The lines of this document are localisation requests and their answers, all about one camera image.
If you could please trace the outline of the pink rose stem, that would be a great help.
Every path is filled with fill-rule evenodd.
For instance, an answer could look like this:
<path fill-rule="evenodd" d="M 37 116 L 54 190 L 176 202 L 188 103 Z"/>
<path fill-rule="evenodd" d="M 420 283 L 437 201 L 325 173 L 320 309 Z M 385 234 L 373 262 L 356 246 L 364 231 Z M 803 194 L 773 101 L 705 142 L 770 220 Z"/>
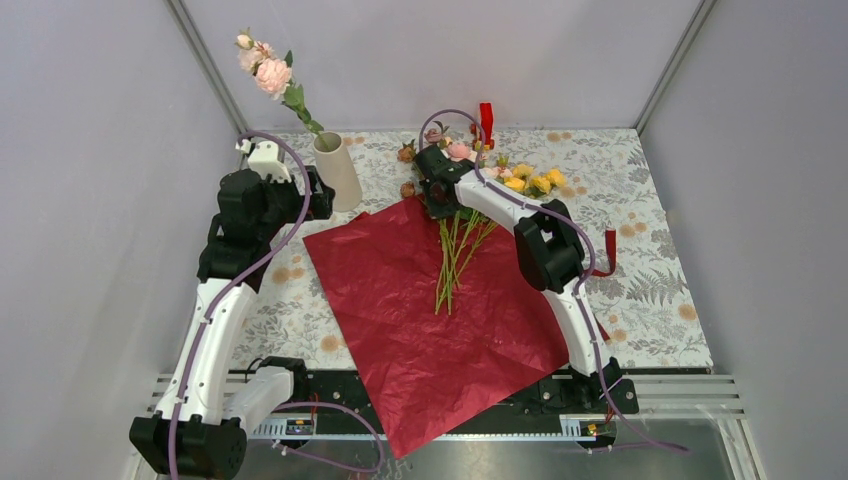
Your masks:
<path fill-rule="evenodd" d="M 306 106 L 303 85 L 294 77 L 292 51 L 289 50 L 283 57 L 278 56 L 269 43 L 256 39 L 250 28 L 238 32 L 234 45 L 238 48 L 240 69 L 252 77 L 256 87 L 291 110 L 323 150 L 331 150 L 329 142 L 323 137 L 323 125 L 313 118 Z"/>

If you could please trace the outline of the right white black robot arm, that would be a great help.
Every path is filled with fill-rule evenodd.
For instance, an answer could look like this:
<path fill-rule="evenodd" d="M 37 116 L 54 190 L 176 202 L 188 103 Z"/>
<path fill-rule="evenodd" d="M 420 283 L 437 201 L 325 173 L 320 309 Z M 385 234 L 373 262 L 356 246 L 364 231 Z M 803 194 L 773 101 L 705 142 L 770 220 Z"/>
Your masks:
<path fill-rule="evenodd" d="M 453 161 L 437 146 L 414 156 L 422 175 L 425 205 L 435 219 L 466 207 L 511 231 L 525 281 L 547 300 L 569 351 L 568 365 L 583 378 L 573 386 L 575 402 L 597 412 L 613 398 L 621 376 L 618 361 L 601 338 L 585 296 L 589 272 L 583 268 L 589 240 L 571 220 L 565 204 L 524 197 L 485 177 L 475 163 Z"/>

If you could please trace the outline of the brown flower bouquet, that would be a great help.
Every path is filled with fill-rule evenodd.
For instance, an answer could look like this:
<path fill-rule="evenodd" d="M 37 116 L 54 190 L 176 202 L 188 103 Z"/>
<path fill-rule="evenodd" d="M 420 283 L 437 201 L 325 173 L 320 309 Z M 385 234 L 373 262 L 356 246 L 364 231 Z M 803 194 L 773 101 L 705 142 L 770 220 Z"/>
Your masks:
<path fill-rule="evenodd" d="M 554 189 L 567 185 L 564 174 L 556 168 L 538 173 L 534 167 L 527 164 L 512 165 L 509 157 L 504 154 L 499 154 L 495 164 L 488 167 L 487 155 L 479 154 L 477 149 L 481 147 L 484 151 L 489 151 L 494 145 L 492 141 L 484 144 L 476 139 L 468 145 L 449 137 L 448 125 L 438 120 L 434 124 L 421 139 L 405 142 L 397 151 L 397 159 L 410 164 L 418 176 L 416 182 L 409 181 L 400 187 L 401 196 L 404 198 L 415 196 L 422 203 L 427 202 L 429 178 L 422 167 L 414 164 L 414 157 L 430 146 L 437 147 L 451 163 L 462 160 L 478 163 L 484 176 L 528 198 L 546 197 Z M 454 310 L 453 296 L 461 286 L 462 273 L 486 237 L 494 232 L 497 224 L 486 215 L 466 206 L 451 207 L 447 216 L 432 213 L 430 217 L 437 222 L 439 245 L 442 250 L 441 267 L 435 288 L 434 312 L 450 314 Z"/>

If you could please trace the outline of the red wrapping paper sheet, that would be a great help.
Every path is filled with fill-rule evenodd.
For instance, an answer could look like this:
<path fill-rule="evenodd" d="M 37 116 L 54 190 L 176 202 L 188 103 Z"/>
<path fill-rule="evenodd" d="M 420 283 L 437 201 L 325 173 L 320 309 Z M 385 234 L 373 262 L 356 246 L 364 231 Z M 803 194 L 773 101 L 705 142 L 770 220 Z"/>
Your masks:
<path fill-rule="evenodd" d="M 547 299 L 523 278 L 513 235 L 504 228 L 462 262 L 450 311 L 435 307 L 439 228 L 418 199 L 304 243 L 397 456 L 575 356 Z"/>

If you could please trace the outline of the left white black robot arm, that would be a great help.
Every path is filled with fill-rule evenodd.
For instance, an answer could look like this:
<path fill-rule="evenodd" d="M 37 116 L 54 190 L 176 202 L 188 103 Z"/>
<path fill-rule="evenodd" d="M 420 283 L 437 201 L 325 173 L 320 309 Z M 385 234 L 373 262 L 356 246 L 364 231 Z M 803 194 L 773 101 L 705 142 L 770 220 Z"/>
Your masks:
<path fill-rule="evenodd" d="M 152 415 L 134 418 L 129 440 L 158 474 L 232 479 L 240 470 L 249 434 L 277 405 L 296 411 L 309 401 L 300 359 L 272 357 L 245 391 L 224 398 L 229 361 L 248 310 L 258 297 L 271 244 L 284 226 L 331 217 L 334 190 L 317 169 L 304 169 L 302 194 L 293 180 L 250 168 L 224 176 L 219 211 L 199 257 L 194 314 L 183 351 Z"/>

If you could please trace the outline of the red printed ribbon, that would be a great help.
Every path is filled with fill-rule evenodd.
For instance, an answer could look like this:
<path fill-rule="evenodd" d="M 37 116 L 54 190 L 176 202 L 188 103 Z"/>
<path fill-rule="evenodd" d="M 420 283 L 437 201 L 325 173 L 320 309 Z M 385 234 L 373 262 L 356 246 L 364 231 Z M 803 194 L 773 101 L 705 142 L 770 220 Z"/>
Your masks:
<path fill-rule="evenodd" d="M 595 269 L 592 271 L 593 277 L 610 277 L 616 273 L 617 262 L 617 231 L 615 229 L 607 229 L 604 232 L 604 244 L 601 249 L 594 248 L 595 251 Z"/>

